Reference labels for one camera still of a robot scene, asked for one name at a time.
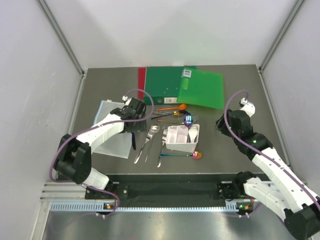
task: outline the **orange spoon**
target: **orange spoon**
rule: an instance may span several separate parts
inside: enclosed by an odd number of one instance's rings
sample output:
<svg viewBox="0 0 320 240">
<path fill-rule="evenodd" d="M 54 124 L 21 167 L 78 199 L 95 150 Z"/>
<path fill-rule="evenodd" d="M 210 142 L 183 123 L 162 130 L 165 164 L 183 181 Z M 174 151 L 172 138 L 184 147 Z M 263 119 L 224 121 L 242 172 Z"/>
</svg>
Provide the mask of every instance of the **orange spoon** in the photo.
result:
<svg viewBox="0 0 320 240">
<path fill-rule="evenodd" d="M 168 107 L 168 108 L 160 108 L 157 109 L 156 111 L 165 111 L 165 110 L 172 110 L 172 109 L 179 109 L 179 110 L 185 110 L 187 108 L 186 104 L 181 104 L 178 107 Z"/>
</svg>

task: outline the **metal floor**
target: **metal floor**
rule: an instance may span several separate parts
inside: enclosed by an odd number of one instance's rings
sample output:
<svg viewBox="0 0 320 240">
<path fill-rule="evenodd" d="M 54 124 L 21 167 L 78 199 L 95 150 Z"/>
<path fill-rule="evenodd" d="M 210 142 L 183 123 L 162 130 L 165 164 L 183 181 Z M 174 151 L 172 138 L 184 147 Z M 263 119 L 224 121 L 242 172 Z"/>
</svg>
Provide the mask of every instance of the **metal floor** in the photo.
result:
<svg viewBox="0 0 320 240">
<path fill-rule="evenodd" d="M 110 218 L 51 212 L 43 240 L 294 240 L 261 206 L 249 219 L 225 212 L 118 212 Z"/>
</svg>

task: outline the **silver fork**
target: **silver fork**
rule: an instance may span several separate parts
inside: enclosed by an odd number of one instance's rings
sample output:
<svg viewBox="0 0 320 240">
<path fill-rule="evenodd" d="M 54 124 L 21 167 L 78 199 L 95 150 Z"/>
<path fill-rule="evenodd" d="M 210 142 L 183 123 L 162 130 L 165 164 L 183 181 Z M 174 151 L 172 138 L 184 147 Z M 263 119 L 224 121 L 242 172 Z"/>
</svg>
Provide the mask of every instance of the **silver fork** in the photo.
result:
<svg viewBox="0 0 320 240">
<path fill-rule="evenodd" d="M 145 139 L 145 143 L 143 144 L 141 150 L 139 151 L 138 155 L 135 157 L 134 163 L 136 164 L 139 161 L 139 158 L 141 157 L 142 154 L 142 150 L 144 149 L 145 145 L 147 142 L 150 141 L 150 139 L 152 139 L 154 135 L 154 131 L 150 128 L 148 134 L 146 135 L 146 139 Z"/>
<path fill-rule="evenodd" d="M 161 154 L 164 150 L 164 145 L 166 143 L 167 140 L 167 134 L 168 134 L 168 129 L 164 129 L 163 130 L 163 135 L 162 135 L 162 147 L 161 147 Z M 161 166 L 161 156 L 158 157 L 158 165 L 157 167 L 159 168 Z"/>
</svg>

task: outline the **green binder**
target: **green binder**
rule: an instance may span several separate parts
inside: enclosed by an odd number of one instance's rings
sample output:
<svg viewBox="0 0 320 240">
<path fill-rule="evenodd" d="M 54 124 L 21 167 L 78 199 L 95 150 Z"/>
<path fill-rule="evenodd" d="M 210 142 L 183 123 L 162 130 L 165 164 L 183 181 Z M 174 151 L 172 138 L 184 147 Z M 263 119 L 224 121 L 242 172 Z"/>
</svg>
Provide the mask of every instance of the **green binder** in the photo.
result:
<svg viewBox="0 0 320 240">
<path fill-rule="evenodd" d="M 224 76 L 219 73 L 185 67 L 177 102 L 224 109 Z"/>
<path fill-rule="evenodd" d="M 184 66 L 148 66 L 145 73 L 144 90 L 149 93 L 155 105 L 176 104 L 181 74 Z M 144 95 L 144 103 L 151 105 Z"/>
</svg>

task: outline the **silver spoon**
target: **silver spoon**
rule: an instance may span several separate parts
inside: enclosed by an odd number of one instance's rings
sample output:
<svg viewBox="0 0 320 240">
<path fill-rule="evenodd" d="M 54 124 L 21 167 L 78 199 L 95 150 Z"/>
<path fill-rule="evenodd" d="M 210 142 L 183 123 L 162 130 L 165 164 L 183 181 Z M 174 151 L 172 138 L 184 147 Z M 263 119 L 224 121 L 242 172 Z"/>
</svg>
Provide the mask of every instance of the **silver spoon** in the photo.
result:
<svg viewBox="0 0 320 240">
<path fill-rule="evenodd" d="M 152 145 L 152 143 L 153 143 L 153 140 L 154 140 L 154 135 L 156 134 L 156 133 L 158 133 L 159 131 L 160 131 L 160 126 L 158 125 L 158 124 L 153 124 L 153 125 L 151 125 L 151 129 L 152 129 L 152 131 L 153 131 L 153 135 L 152 135 L 152 138 L 151 138 L 151 143 L 150 143 L 150 146 L 149 146 L 149 149 L 148 149 L 148 153 L 146 154 L 146 158 L 145 158 L 145 163 L 147 162 L 147 159 L 148 159 L 148 156 L 149 156 L 149 153 L 150 153 L 150 150 L 151 150 L 151 145 Z"/>
</svg>

